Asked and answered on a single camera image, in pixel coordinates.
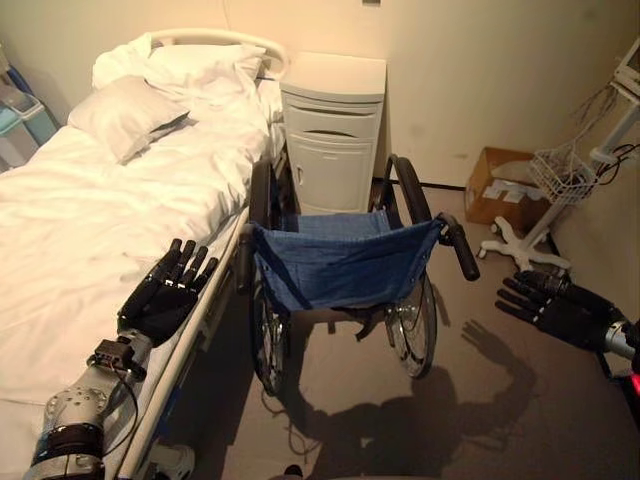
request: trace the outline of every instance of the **wheelchair armrest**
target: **wheelchair armrest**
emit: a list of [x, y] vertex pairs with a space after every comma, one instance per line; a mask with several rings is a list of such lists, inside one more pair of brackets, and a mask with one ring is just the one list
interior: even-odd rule
[[238, 236], [238, 252], [236, 255], [236, 292], [245, 295], [251, 291], [254, 276], [253, 263], [253, 229], [249, 223], [242, 226]]
[[273, 165], [268, 159], [260, 159], [253, 165], [251, 172], [249, 220], [272, 229], [278, 228], [281, 215]]
[[452, 246], [455, 249], [464, 278], [470, 282], [477, 280], [480, 278], [480, 270], [478, 270], [476, 259], [471, 253], [471, 248], [469, 248], [464, 228], [453, 215], [448, 213], [440, 213], [438, 218], [447, 224], [447, 231], [440, 236], [440, 243]]
[[424, 196], [416, 171], [413, 169], [409, 159], [398, 157], [391, 154], [387, 160], [384, 180], [382, 184], [382, 193], [376, 205], [377, 209], [390, 208], [394, 201], [393, 187], [391, 184], [391, 168], [394, 167], [398, 175], [398, 183], [402, 190], [411, 221], [416, 223], [427, 222], [431, 220], [431, 211]]

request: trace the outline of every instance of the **bed frame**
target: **bed frame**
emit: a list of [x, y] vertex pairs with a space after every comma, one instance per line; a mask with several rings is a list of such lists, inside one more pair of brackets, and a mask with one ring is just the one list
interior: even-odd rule
[[235, 45], [250, 44], [266, 48], [263, 59], [266, 76], [280, 80], [289, 67], [289, 56], [282, 45], [253, 35], [209, 28], [174, 28], [152, 32], [153, 47], [167, 45]]
[[[176, 44], [205, 44], [205, 45], [233, 45], [251, 44], [266, 48], [265, 75], [278, 80], [286, 73], [289, 57], [282, 45], [251, 35], [245, 35], [228, 30], [206, 28], [181, 28], [152, 32], [154, 48]], [[220, 319], [226, 308], [233, 290], [231, 263], [235, 257], [235, 246], [241, 226], [248, 218], [248, 208], [244, 208], [234, 225], [229, 245], [220, 258], [220, 263], [214, 275], [209, 280], [200, 301], [187, 320], [178, 343], [176, 344], [164, 372], [153, 391], [151, 401], [138, 424], [136, 432], [124, 456], [117, 478], [141, 478], [148, 469], [154, 448], [167, 450], [158, 446], [154, 434], [163, 418], [172, 392], [179, 388], [195, 359], [198, 349], [207, 351], [211, 340], [220, 324]]]

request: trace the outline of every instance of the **gray carpet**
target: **gray carpet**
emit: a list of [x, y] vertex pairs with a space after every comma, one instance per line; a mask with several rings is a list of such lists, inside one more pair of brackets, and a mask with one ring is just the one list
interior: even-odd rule
[[[434, 213], [464, 220], [461, 192], [425, 191]], [[465, 228], [472, 249], [491, 237]], [[439, 336], [421, 381], [404, 374], [383, 326], [357, 343], [341, 314], [298, 315], [286, 409], [253, 377], [246, 299], [234, 298], [170, 422], [168, 439], [196, 450], [194, 480], [265, 480], [291, 463], [317, 479], [638, 478], [640, 438], [618, 387], [593, 355], [493, 307], [510, 259], [489, 254], [480, 268], [468, 283], [451, 249], [434, 251]]]

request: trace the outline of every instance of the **stand base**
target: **stand base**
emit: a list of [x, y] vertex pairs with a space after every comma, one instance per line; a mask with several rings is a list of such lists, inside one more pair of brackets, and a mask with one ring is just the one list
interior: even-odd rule
[[154, 478], [158, 480], [187, 480], [196, 464], [193, 450], [186, 445], [160, 445], [156, 443], [149, 455], [156, 465]]
[[560, 269], [558, 275], [563, 275], [566, 270], [571, 268], [571, 263], [564, 258], [550, 253], [540, 253], [535, 249], [535, 246], [547, 237], [549, 233], [548, 229], [544, 229], [543, 232], [528, 245], [516, 236], [509, 222], [502, 217], [496, 217], [495, 223], [491, 226], [491, 230], [494, 233], [500, 233], [504, 243], [496, 240], [485, 240], [480, 244], [478, 258], [486, 257], [487, 252], [498, 252], [502, 255], [513, 257], [513, 260], [520, 270], [533, 270], [530, 262], [543, 263], [558, 267]]

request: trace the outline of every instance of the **robotic finger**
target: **robotic finger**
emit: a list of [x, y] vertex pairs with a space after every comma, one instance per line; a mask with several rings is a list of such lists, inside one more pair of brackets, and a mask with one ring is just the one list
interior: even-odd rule
[[181, 244], [182, 241], [177, 238], [171, 242], [169, 251], [165, 253], [158, 263], [147, 273], [142, 282], [138, 284], [124, 305], [122, 305], [122, 308], [118, 312], [119, 317], [127, 319], [140, 315], [142, 309], [157, 293], [160, 286], [164, 284], [170, 272], [178, 263]]
[[194, 259], [192, 260], [191, 265], [189, 266], [189, 269], [185, 272], [185, 274], [182, 276], [182, 278], [178, 282], [178, 287], [191, 288], [191, 284], [195, 280], [196, 275], [198, 274], [198, 270], [200, 270], [200, 267], [202, 266], [202, 263], [204, 262], [204, 259], [207, 256], [208, 251], [209, 250], [207, 249], [207, 247], [204, 247], [204, 246], [198, 249], [198, 252], [196, 253], [196, 256], [194, 257]]
[[204, 267], [204, 270], [202, 271], [202, 273], [198, 275], [196, 279], [193, 281], [193, 284], [191, 285], [191, 290], [193, 290], [196, 293], [200, 293], [202, 291], [204, 286], [209, 281], [209, 278], [211, 278], [211, 275], [213, 275], [213, 272], [215, 272], [216, 268], [218, 267], [218, 262], [219, 260], [216, 257], [211, 257], [209, 259], [209, 261], [207, 262], [207, 266]]
[[169, 275], [169, 284], [173, 284], [180, 279], [184, 272], [184, 269], [187, 266], [187, 262], [191, 258], [191, 255], [193, 255], [193, 251], [195, 250], [195, 248], [196, 242], [194, 242], [193, 240], [187, 240], [187, 243], [184, 244], [184, 250], [182, 251], [182, 255], [180, 255], [178, 263], [175, 267], [173, 267], [171, 275]]

